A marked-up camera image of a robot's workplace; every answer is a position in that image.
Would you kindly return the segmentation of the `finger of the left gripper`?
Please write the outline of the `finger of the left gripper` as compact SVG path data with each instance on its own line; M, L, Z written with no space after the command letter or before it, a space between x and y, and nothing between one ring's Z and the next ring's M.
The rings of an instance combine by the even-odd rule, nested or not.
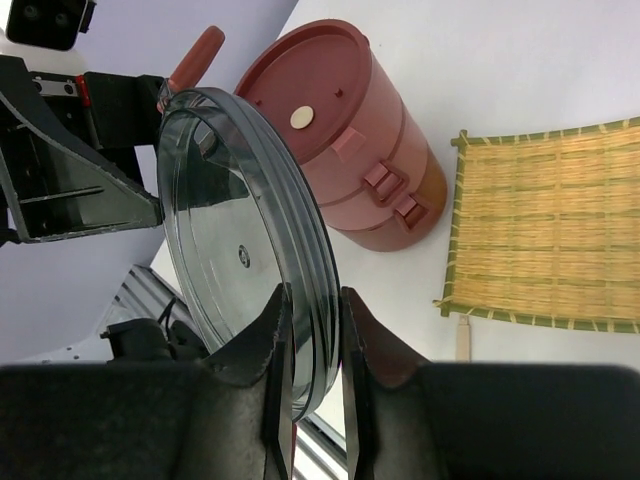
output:
M69 132L37 94L1 94L1 238L42 243L157 227L159 201Z

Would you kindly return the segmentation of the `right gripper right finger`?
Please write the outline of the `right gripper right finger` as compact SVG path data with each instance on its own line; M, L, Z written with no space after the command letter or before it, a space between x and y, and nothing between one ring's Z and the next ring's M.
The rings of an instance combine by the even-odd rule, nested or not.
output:
M621 366L432 362L341 291L353 479L635 479L639 375Z

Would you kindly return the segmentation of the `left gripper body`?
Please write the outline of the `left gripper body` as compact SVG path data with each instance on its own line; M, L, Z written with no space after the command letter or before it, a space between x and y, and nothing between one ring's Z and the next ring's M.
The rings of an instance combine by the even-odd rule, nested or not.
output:
M156 103L163 83L146 74L35 71L20 57L1 57L3 93L18 89L30 102L41 98L67 130L102 152L156 143L161 117Z

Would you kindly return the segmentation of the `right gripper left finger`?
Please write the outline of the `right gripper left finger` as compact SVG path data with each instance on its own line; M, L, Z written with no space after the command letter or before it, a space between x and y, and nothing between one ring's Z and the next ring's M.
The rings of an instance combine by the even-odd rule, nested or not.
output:
M200 361L3 367L2 477L289 478L290 297Z

